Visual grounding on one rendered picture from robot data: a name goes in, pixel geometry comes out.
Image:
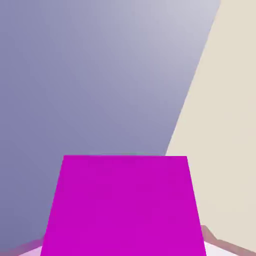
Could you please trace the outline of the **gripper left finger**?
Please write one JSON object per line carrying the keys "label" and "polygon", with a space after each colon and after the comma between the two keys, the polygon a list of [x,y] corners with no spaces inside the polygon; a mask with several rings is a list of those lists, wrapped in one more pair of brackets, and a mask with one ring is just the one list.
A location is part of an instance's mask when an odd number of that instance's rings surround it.
{"label": "gripper left finger", "polygon": [[32,240],[28,243],[19,245],[18,247],[7,251],[5,253],[5,256],[19,256],[19,255],[24,254],[26,252],[32,251],[36,248],[41,247],[42,244],[43,244],[43,240],[44,240],[44,238],[42,237],[40,239]]}

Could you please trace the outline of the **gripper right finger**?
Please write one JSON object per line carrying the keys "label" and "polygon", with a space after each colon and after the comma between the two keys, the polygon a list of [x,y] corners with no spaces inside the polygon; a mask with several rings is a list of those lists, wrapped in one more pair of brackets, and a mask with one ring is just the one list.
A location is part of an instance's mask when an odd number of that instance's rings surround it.
{"label": "gripper right finger", "polygon": [[220,248],[238,256],[256,256],[256,252],[242,248],[227,241],[217,239],[205,225],[201,225],[201,231],[205,245],[212,245],[213,247]]}

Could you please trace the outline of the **small magenta cube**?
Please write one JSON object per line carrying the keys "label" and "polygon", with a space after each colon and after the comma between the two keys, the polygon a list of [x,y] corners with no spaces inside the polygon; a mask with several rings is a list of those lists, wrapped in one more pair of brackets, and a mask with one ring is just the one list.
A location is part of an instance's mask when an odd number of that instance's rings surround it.
{"label": "small magenta cube", "polygon": [[64,156],[40,256],[206,256],[187,158]]}

